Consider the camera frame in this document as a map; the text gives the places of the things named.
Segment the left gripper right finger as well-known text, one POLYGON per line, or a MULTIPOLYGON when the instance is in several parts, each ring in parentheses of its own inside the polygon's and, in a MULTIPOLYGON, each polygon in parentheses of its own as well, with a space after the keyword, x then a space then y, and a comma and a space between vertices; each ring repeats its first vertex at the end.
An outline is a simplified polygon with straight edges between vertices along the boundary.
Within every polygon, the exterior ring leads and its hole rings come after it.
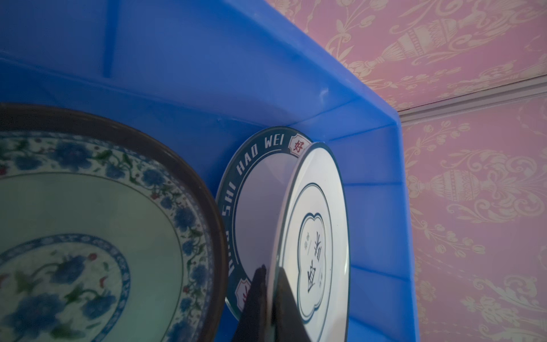
POLYGON ((273 296, 272 328, 276 342, 310 342, 291 286, 282 267, 277 269, 273 296))

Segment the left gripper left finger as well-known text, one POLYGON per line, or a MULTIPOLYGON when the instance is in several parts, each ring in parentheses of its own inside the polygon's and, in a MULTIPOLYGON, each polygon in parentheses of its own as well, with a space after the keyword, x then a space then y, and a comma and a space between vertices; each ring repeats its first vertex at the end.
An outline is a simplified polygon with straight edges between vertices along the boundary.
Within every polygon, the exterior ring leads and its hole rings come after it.
POLYGON ((254 273, 232 342, 265 341, 267 313, 266 267, 262 265, 254 273))

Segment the white plate with flower outline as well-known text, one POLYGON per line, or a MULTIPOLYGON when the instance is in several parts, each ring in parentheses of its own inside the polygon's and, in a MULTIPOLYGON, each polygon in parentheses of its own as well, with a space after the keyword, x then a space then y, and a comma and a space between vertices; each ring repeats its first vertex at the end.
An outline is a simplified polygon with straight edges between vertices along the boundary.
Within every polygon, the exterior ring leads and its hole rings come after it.
POLYGON ((282 205, 268 280, 269 338, 277 269, 288 277, 311 341, 345 341, 350 296, 350 244, 343 183, 323 142, 299 157, 282 205))

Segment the green rimmed plate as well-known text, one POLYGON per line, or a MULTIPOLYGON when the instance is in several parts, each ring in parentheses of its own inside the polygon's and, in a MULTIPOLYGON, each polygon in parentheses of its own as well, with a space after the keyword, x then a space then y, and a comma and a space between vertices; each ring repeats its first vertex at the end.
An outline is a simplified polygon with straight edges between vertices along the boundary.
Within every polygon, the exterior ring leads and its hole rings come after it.
POLYGON ((242 315, 255 271, 272 261, 281 204, 311 143, 293 128, 267 128, 248 138, 224 171, 216 201, 228 249, 225 302, 235 319, 242 315))

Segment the teal blue floral plate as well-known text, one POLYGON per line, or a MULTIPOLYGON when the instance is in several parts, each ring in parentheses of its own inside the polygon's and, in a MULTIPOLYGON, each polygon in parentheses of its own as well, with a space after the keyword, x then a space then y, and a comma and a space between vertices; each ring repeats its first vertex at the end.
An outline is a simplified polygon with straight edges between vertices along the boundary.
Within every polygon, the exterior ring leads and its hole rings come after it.
POLYGON ((222 222, 181 157, 126 125, 1 105, 1 340, 213 341, 222 222))

